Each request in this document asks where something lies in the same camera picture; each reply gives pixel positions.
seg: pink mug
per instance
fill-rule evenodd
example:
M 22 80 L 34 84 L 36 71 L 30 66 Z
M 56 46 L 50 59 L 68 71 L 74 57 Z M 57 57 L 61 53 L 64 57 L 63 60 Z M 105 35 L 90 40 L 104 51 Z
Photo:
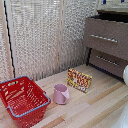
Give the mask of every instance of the pink mug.
M 55 85 L 53 100 L 57 104 L 66 104 L 69 100 L 68 88 L 63 84 Z

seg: drawer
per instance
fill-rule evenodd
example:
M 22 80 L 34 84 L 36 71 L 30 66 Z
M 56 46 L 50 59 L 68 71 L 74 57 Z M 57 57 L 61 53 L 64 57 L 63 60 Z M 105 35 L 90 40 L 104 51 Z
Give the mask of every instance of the drawer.
M 91 51 L 89 63 L 121 78 L 123 78 L 124 69 L 126 65 L 128 65 L 128 61 L 93 49 Z
M 84 45 L 128 60 L 128 23 L 87 18 Z

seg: wooden cabinet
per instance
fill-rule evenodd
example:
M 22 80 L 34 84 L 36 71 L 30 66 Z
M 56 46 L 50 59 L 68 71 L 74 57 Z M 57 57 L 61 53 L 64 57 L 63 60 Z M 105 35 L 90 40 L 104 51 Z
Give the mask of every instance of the wooden cabinet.
M 89 63 L 119 77 L 123 77 L 128 64 L 126 17 L 128 19 L 126 15 L 102 14 L 87 18 L 85 22 L 84 45 L 92 48 Z

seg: white object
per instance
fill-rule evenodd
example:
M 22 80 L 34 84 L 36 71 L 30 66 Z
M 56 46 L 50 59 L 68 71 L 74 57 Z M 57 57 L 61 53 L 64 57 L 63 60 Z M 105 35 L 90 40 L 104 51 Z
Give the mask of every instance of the white object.
M 124 82 L 128 86 L 128 65 L 124 69 L 124 74 L 123 74 Z
M 124 82 L 128 86 L 128 65 L 124 69 L 123 78 Z M 111 128 L 128 128 L 128 103 L 126 104 L 119 119 L 111 126 Z

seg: mug handle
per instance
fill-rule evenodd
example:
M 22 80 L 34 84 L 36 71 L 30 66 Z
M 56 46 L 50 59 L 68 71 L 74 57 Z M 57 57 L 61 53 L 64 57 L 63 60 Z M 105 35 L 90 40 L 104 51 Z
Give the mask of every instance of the mug handle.
M 67 101 L 69 100 L 70 96 L 69 96 L 69 92 L 68 90 L 66 90 L 65 92 L 61 92 L 63 94 L 63 96 L 65 97 L 65 101 L 63 104 L 67 103 Z

